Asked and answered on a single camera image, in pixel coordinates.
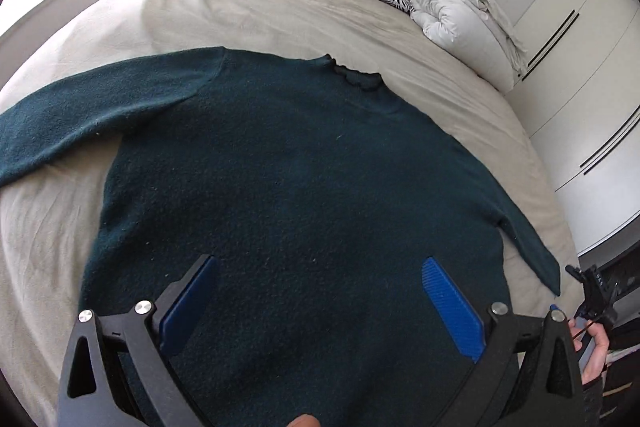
bed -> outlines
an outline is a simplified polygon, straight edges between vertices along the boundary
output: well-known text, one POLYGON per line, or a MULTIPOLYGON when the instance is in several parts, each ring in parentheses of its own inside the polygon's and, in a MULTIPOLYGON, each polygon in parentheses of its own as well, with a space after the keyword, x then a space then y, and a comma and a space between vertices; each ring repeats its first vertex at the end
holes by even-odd
MULTIPOLYGON (((145 55, 226 46, 380 72, 491 171, 561 267, 575 247, 545 169, 505 99, 377 0, 101 0, 44 44, 0 90, 0 112, 66 76, 145 55)), ((0 189, 0 364, 39 426, 55 425, 58 376, 79 282, 98 230, 119 139, 95 137, 0 189)), ((504 239, 516 313, 573 314, 581 286, 564 271, 554 298, 504 239)))

white duvet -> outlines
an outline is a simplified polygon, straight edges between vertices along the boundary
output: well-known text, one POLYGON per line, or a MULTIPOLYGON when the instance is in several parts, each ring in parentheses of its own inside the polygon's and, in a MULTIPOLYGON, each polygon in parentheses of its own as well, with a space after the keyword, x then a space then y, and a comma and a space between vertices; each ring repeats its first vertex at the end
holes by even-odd
MULTIPOLYGON (((101 0, 0 90, 0 112, 110 62, 221 45, 289 58, 331 54, 349 68, 379 71, 486 165, 560 266, 577 264, 545 170, 511 107, 402 12, 376 0, 101 0)), ((40 427, 55 425, 58 376, 118 145, 117 136, 96 137, 0 189, 0 365, 40 427)), ((580 284, 564 270, 554 299, 509 241, 504 272, 517 313, 544 315, 556 302, 572 314, 582 301, 580 284)))
POLYGON ((411 0, 424 35, 505 94, 527 68, 526 50, 495 0, 411 0))

wall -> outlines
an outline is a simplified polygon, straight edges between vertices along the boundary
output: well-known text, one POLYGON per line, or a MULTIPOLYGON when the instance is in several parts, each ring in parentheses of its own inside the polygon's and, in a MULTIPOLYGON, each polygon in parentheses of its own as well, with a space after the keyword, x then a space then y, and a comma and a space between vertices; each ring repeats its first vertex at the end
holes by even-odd
POLYGON ((44 0, 2 34, 0 89, 50 36, 96 1, 44 0))

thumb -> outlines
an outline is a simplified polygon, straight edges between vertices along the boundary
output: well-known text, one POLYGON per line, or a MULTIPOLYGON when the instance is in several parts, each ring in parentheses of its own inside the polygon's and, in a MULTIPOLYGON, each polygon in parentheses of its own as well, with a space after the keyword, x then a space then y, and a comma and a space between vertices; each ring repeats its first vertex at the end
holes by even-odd
POLYGON ((287 427, 320 427, 320 422, 313 416, 303 414, 293 420, 287 427))

hand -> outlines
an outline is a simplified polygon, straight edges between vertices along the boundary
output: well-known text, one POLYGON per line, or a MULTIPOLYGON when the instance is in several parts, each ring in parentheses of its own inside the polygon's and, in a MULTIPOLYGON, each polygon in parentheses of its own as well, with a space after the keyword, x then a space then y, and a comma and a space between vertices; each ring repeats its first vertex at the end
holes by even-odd
MULTIPOLYGON (((580 331, 580 328, 575 327, 574 319, 569 321, 569 330, 571 331, 571 336, 576 335, 580 331)), ((607 336, 607 332, 604 330, 604 326, 602 324, 593 323, 587 328, 587 331, 594 338, 596 347, 593 349, 589 362, 587 362, 587 366, 584 368, 584 372, 582 373, 582 385, 589 383, 591 380, 595 380, 600 376, 604 368, 604 363, 607 360, 607 351, 609 350, 609 337, 607 336)), ((574 347, 576 351, 580 351, 582 348, 582 342, 575 339, 574 347)))
POLYGON ((293 422, 287 425, 287 427, 320 427, 320 422, 313 416, 303 414, 302 416, 298 416, 295 420, 293 420, 293 422))

